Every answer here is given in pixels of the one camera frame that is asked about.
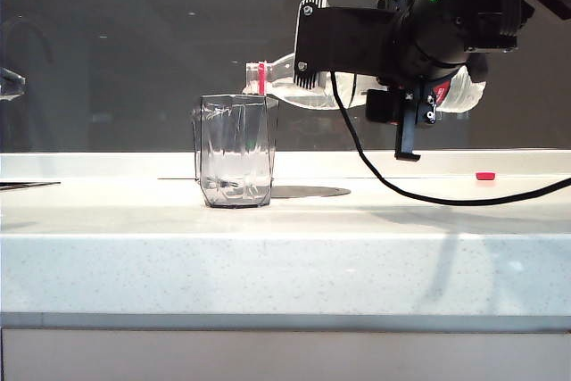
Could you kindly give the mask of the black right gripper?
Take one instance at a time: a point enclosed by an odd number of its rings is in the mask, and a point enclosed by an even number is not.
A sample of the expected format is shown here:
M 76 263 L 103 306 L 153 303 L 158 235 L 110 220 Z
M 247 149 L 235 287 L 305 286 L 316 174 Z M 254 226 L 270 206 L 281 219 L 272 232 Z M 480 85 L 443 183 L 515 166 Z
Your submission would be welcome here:
M 397 125 L 398 161 L 420 159 L 413 153 L 419 122 L 472 109 L 472 54 L 465 47 L 465 20 L 454 7 L 454 0 L 410 0 L 387 37 L 385 68 L 378 73 L 383 88 L 368 91 L 366 117 Z

